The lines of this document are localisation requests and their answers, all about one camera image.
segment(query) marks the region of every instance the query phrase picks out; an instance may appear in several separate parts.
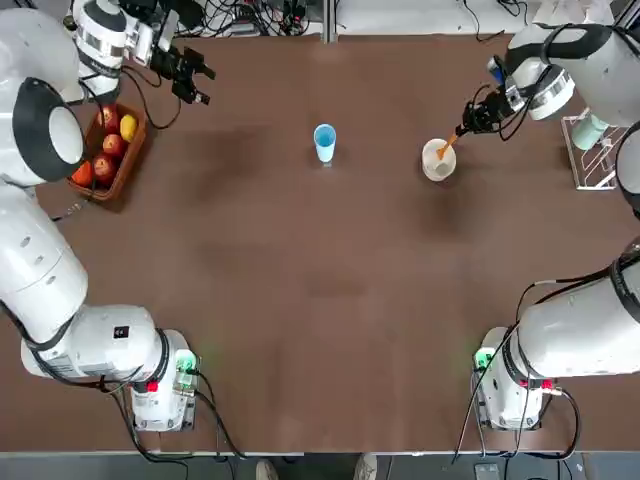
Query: orange spoon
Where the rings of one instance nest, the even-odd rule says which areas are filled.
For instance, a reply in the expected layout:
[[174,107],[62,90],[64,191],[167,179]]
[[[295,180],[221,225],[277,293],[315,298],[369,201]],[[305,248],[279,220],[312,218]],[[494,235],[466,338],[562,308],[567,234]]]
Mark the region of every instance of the orange spoon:
[[444,154],[447,151],[447,148],[449,148],[451,145],[453,145],[457,139],[458,139],[457,135],[455,133],[452,134],[449,137],[449,140],[447,141],[447,144],[444,147],[439,148],[438,150],[436,150],[436,153],[438,154],[438,160],[442,160],[442,157],[444,157]]

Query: floor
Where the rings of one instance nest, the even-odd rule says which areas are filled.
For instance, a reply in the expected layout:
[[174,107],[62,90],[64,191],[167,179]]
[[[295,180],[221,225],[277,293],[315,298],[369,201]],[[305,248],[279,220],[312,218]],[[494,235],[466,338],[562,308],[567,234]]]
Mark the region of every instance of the floor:
[[[274,457],[280,480],[349,480],[358,459],[356,454],[314,454],[283,459]],[[464,455],[451,466],[451,455],[423,457],[396,456],[389,473],[388,456],[379,457],[377,480],[473,480],[474,467],[479,463],[496,463],[499,477],[478,480],[502,480],[504,461],[482,460],[476,455]],[[233,462],[235,480],[255,478],[255,460]],[[623,480],[640,468],[638,453],[576,454],[568,460],[574,480]],[[190,461],[189,480],[232,480],[228,464],[216,464],[209,458]],[[509,463],[510,480],[556,480],[555,462],[518,456]],[[569,480],[563,467],[561,479]],[[185,472],[177,465],[151,465],[138,455],[8,455],[0,454],[0,478],[3,480],[107,480],[153,479],[181,480]]]

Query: green light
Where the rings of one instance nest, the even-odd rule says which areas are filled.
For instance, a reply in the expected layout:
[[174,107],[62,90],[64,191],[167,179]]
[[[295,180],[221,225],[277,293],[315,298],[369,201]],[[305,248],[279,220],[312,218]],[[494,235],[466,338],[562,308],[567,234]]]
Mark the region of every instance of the green light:
[[476,368],[486,368],[495,353],[495,349],[489,347],[478,350],[474,356]]

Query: metal rod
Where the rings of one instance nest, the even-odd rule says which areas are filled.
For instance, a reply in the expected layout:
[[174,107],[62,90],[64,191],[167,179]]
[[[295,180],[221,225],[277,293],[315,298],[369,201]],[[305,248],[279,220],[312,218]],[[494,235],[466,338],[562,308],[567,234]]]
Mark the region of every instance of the metal rod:
[[322,42],[338,41],[336,34],[336,0],[323,0],[322,8]]

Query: yellow lemon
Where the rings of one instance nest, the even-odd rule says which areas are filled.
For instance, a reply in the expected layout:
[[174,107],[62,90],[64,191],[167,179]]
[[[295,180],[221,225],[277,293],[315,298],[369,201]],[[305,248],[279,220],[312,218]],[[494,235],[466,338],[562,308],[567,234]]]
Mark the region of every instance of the yellow lemon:
[[138,121],[131,115],[125,115],[122,117],[122,120],[120,120],[120,136],[129,143],[133,140],[137,128]]

